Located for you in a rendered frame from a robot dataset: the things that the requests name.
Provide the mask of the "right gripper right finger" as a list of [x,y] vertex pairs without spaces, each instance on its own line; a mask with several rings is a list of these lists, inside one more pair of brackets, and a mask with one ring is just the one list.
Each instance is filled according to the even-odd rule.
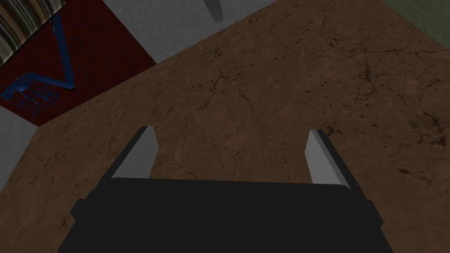
[[362,191],[336,148],[322,130],[309,131],[305,157],[314,184],[339,184],[354,192]]

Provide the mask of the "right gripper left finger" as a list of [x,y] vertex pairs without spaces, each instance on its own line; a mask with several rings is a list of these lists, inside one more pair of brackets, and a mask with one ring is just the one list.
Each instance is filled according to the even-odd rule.
[[157,153],[158,143],[154,128],[142,126],[112,163],[102,179],[148,178]]

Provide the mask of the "dark red rug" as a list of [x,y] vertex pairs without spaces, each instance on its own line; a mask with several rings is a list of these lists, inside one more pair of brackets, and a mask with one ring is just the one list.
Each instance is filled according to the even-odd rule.
[[[0,106],[40,126],[155,65],[153,59],[102,0],[64,0],[59,15],[67,40],[75,88],[56,87],[55,103],[31,115],[0,98]],[[33,72],[63,79],[57,40],[45,25],[0,69],[0,92]]]

